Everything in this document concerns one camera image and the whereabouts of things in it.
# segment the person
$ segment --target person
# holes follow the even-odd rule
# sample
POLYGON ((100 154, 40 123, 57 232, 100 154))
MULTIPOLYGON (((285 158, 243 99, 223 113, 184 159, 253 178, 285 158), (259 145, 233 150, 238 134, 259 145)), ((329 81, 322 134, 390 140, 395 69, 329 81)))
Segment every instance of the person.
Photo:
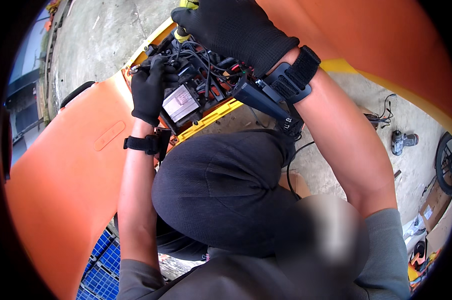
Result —
MULTIPOLYGON (((202 0, 198 9, 178 8, 171 17, 207 48, 252 66, 258 77, 280 63, 303 60, 304 74, 311 78, 302 79, 312 92, 288 106, 301 116, 369 234, 366 266, 345 295, 409 297, 406 248, 388 155, 358 107, 318 67, 313 51, 301 50, 299 40, 277 29, 254 0, 202 0), (335 116, 341 116, 341 122, 335 116)), ((173 71, 160 63, 149 74, 133 75, 136 119, 131 136, 153 133, 164 87, 178 80, 173 71)), ((152 155, 127 149, 118 202, 118 299, 304 296, 296 293, 274 257, 278 220, 296 202, 278 182, 281 168, 294 156, 301 126, 280 129, 194 137, 170 151, 157 174, 152 155), (165 285, 158 251, 188 260, 203 260, 208 254, 210 259, 165 285)))

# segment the gray shirt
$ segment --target gray shirt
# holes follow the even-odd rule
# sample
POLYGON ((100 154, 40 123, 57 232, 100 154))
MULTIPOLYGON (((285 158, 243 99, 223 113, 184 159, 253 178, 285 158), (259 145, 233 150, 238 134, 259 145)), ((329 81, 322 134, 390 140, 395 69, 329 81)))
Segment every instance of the gray shirt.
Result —
MULTIPOLYGON (((396 209, 366 218, 369 256, 344 298, 407 299, 407 254, 396 209)), ((165 285, 143 262, 121 260, 118 299, 303 299, 274 258, 211 255, 211 260, 165 285)))

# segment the black glove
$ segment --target black glove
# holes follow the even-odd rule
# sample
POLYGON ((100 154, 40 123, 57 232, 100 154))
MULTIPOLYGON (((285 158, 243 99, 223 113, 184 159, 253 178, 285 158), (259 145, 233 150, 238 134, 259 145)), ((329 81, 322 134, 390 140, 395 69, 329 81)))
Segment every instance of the black glove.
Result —
POLYGON ((155 55, 141 63, 139 71, 131 79, 133 94, 133 117, 139 118, 153 127, 159 125, 159 112, 165 97, 165 88, 179 87, 180 77, 173 67, 165 66, 166 56, 155 55))
POLYGON ((205 47, 254 67, 259 78, 299 45, 254 0, 200 0, 198 9, 176 8, 171 18, 205 47))

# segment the orange scooter body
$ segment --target orange scooter body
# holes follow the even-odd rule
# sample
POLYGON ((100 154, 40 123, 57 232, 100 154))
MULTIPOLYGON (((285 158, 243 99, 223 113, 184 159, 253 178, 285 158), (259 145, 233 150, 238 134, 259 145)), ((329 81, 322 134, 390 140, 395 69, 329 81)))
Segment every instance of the orange scooter body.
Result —
MULTIPOLYGON (((363 74, 418 105, 452 134, 452 65, 419 4, 257 2, 277 27, 319 55, 322 68, 363 74)), ((146 58, 144 46, 158 44, 174 27, 167 20, 123 69, 77 96, 11 169, 5 185, 11 218, 33 265, 58 298, 75 297, 88 257, 116 212, 123 140, 133 123, 127 70, 146 58)), ((238 106, 228 101, 171 143, 238 106)))

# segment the black pants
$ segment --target black pants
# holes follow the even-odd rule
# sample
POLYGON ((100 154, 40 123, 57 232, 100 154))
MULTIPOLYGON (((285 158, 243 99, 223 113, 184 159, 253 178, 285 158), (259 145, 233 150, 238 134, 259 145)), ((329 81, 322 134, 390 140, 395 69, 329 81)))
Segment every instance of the black pants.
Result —
POLYGON ((278 185, 294 142, 259 129, 192 138, 173 149, 156 174, 158 251, 201 260, 208 246, 238 254, 274 254, 277 220, 295 202, 278 185))

